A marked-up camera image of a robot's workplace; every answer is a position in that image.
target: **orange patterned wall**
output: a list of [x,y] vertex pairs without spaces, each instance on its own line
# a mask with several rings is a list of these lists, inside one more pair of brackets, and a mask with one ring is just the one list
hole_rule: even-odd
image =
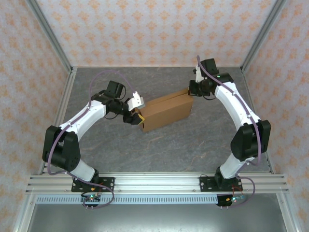
[[38,0],[73,66],[240,66],[275,0]]
[[255,108],[272,124],[269,154],[287,174],[309,231],[309,3],[290,0],[246,72]]
[[25,0],[1,0],[0,15],[0,231],[10,232],[67,73]]

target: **wall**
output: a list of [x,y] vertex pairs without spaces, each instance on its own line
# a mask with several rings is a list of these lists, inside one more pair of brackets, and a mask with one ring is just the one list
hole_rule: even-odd
[[287,174],[309,231],[309,4],[287,1],[246,72],[256,111],[272,125],[269,153]]
[[67,73],[25,0],[0,1],[0,231],[12,231]]
[[275,0],[38,0],[73,66],[240,66]]

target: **gray floor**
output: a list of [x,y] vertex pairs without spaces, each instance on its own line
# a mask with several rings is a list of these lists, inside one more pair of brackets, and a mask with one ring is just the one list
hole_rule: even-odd
[[[187,88],[194,79],[192,68],[112,68],[125,75],[135,89],[149,100]],[[78,68],[65,114],[65,121],[87,104],[91,79],[107,68]],[[249,104],[249,96],[239,68],[220,68],[229,72]],[[109,80],[125,84],[116,74],[105,74],[95,81],[92,93],[107,87]],[[127,97],[132,96],[128,86]],[[83,160],[100,172],[214,172],[230,155],[235,126],[218,100],[195,97],[191,115],[154,131],[143,133],[138,126],[114,120],[99,120],[83,136]],[[245,171],[269,171],[263,155],[259,167]]]
[[256,194],[246,205],[214,204],[36,205],[28,232],[285,232],[275,194]]

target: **marble-patterned floor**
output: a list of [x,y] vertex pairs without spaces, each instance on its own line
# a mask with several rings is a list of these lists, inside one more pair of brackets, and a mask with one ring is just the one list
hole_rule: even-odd
[[[78,68],[65,121],[79,112],[88,100],[91,79],[110,68]],[[134,88],[149,100],[187,88],[194,79],[193,68],[111,68],[125,75]],[[239,68],[219,68],[229,72],[239,92],[249,103],[245,82]],[[106,89],[110,80],[126,84],[118,75],[99,77],[92,93]],[[127,96],[132,91],[126,85]],[[139,126],[101,119],[80,140],[82,159],[100,172],[214,172],[230,155],[230,142],[236,132],[229,114],[219,100],[195,97],[191,115],[147,133]],[[263,154],[259,167],[244,171],[269,171]]]

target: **cardboard box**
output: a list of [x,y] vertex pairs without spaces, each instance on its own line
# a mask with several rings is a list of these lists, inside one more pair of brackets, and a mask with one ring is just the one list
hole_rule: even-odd
[[140,127],[147,132],[186,118],[190,115],[192,105],[193,97],[188,95],[188,89],[148,101],[140,110],[145,119]]

